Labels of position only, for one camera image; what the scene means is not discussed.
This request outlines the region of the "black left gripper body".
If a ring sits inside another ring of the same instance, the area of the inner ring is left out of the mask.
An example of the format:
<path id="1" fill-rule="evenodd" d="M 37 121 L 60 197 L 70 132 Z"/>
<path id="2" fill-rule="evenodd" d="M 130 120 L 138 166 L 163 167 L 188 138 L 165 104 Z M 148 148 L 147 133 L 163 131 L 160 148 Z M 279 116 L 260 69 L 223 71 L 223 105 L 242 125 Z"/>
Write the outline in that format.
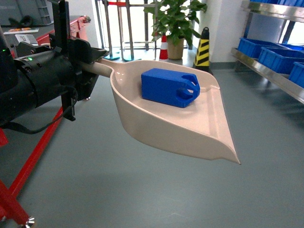
<path id="1" fill-rule="evenodd" d="M 80 64 L 92 64 L 107 55 L 107 51 L 91 47 L 81 38 L 73 37 L 70 32 L 69 5 L 65 0 L 51 0 L 54 30 L 49 36 L 52 49 L 62 54 L 72 65 L 74 76 L 71 82 L 64 85 L 68 91 L 61 96 L 63 117 L 75 120 L 75 104 L 77 101 L 90 98 L 98 75 L 85 71 Z"/>

